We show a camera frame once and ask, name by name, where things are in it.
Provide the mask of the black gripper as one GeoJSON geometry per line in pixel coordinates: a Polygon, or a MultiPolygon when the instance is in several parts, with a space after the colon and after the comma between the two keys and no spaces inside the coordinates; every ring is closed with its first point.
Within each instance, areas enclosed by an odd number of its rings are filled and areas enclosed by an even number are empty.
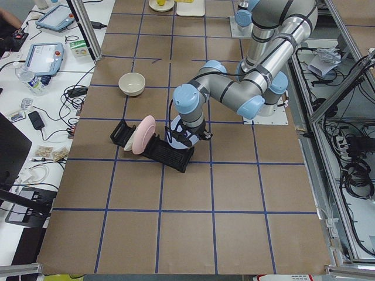
{"type": "Polygon", "coordinates": [[[194,146],[198,141],[209,141],[212,134],[207,130],[193,132],[180,118],[175,118],[167,127],[167,141],[171,146],[194,146]]]}

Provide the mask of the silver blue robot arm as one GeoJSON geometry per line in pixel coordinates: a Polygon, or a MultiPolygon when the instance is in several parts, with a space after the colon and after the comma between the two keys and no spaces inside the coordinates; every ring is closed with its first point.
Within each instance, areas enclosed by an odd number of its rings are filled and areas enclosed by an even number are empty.
{"type": "Polygon", "coordinates": [[[296,47],[316,26],[317,1],[249,1],[243,13],[253,25],[249,49],[240,62],[237,80],[215,60],[208,61],[188,83],[175,88],[178,116],[166,127],[168,143],[188,149],[212,137],[206,130],[202,106],[214,98],[236,114],[253,119],[266,103],[271,87],[296,47]]]}

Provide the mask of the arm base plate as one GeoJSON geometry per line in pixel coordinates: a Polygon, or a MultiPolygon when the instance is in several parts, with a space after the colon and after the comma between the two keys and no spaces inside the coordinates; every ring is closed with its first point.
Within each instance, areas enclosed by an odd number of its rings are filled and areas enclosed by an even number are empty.
{"type": "Polygon", "coordinates": [[[288,125],[286,107],[288,106],[288,91],[277,94],[270,89],[264,93],[266,103],[254,119],[243,117],[243,124],[248,125],[288,125]]]}
{"type": "Polygon", "coordinates": [[[251,32],[253,29],[253,24],[249,24],[248,26],[241,27],[237,24],[235,17],[230,16],[230,30],[231,30],[231,36],[235,39],[250,39],[251,38],[251,32]]]}

